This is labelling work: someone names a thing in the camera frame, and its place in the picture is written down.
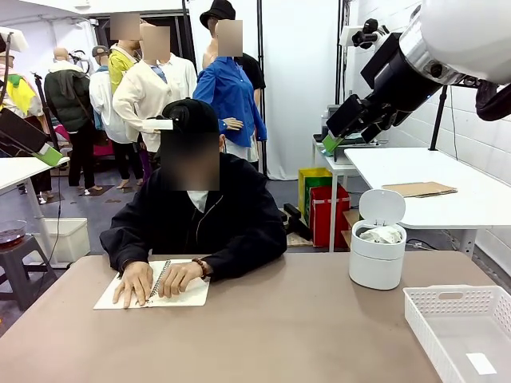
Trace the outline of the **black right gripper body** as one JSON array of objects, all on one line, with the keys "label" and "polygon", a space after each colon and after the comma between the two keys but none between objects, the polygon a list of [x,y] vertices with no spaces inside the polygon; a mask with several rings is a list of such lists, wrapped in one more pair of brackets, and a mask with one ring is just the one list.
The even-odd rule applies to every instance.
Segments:
[{"label": "black right gripper body", "polygon": [[372,113],[384,109],[412,113],[441,88],[409,65],[399,38],[399,33],[389,34],[361,71],[371,89],[363,104]]}]

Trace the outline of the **person's right hand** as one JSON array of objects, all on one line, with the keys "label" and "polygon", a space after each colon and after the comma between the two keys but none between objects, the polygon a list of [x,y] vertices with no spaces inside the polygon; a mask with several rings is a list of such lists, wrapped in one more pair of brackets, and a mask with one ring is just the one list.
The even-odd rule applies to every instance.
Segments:
[{"label": "person's right hand", "polygon": [[113,303],[117,304],[123,297],[123,307],[129,308],[132,298],[139,306],[149,300],[153,289],[153,269],[147,262],[129,262],[121,273],[121,281],[114,291]]}]

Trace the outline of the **person's left hand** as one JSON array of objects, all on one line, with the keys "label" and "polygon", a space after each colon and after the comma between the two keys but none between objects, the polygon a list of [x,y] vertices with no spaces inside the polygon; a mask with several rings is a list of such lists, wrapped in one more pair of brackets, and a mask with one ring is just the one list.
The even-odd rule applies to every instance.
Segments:
[{"label": "person's left hand", "polygon": [[188,284],[196,278],[203,278],[204,270],[195,261],[172,264],[163,273],[158,286],[158,295],[172,298],[186,291]]}]

